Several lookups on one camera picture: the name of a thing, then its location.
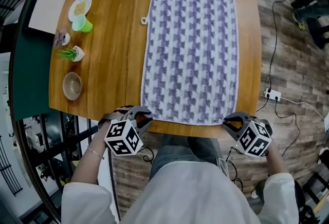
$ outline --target human arm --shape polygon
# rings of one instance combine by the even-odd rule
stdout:
[[[264,205],[258,215],[262,224],[297,224],[295,182],[274,141],[266,156],[270,177],[264,187]]]
[[[103,156],[106,150],[104,137],[109,123],[105,123],[95,134],[89,147]],[[71,183],[65,185],[62,196],[62,223],[115,224],[110,210],[111,193],[96,185],[101,158],[86,150],[73,174]]]

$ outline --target small potted plant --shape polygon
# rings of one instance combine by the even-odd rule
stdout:
[[[70,34],[66,32],[65,29],[56,31],[54,46],[58,49],[60,46],[67,45],[71,40]]]
[[[83,50],[78,46],[74,46],[73,48],[68,48],[68,49],[61,49],[59,50],[58,54],[62,58],[71,60],[73,62],[78,62],[82,60],[82,58],[84,57]]]

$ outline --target purple and white towel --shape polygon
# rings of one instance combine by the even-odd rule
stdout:
[[[234,0],[151,0],[141,104],[155,120],[218,125],[235,111]]]

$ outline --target wooden bowl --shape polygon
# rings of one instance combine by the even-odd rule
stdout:
[[[67,99],[74,101],[81,93],[82,83],[75,72],[69,72],[63,80],[63,92]]]

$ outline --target white plate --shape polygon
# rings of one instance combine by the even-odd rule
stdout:
[[[81,3],[85,1],[86,2],[86,8],[83,11],[83,13],[81,15],[86,15],[90,9],[90,7],[92,6],[92,0],[76,0],[73,2],[73,4],[70,7],[70,10],[68,11],[68,19],[73,22],[74,19],[76,18],[76,16],[74,15],[74,10],[77,6],[77,4]]]

